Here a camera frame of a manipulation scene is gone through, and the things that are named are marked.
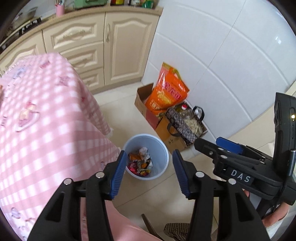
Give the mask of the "right hand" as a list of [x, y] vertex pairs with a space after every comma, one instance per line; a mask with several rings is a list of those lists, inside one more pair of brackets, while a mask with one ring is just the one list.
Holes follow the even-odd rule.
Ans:
[[286, 203], [282, 203], [278, 208], [271, 214], [267, 215], [262, 219], [262, 223], [265, 228], [274, 225], [276, 222], [282, 220], [289, 212], [290, 206]]

